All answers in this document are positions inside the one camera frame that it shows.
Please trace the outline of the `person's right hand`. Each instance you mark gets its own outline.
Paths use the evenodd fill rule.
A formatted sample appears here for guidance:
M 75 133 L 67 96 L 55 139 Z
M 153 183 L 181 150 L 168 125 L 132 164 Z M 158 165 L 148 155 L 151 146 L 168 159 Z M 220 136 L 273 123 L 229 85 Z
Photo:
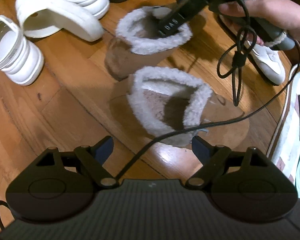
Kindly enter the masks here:
M 300 5 L 291 0 L 246 0 L 245 5 L 250 17 L 264 18 L 271 24 L 287 30 L 288 34 L 300 42 Z M 245 16 L 243 8 L 237 2 L 229 2 L 218 6 L 220 12 L 232 17 Z M 235 34 L 241 26 L 228 18 L 224 23 Z

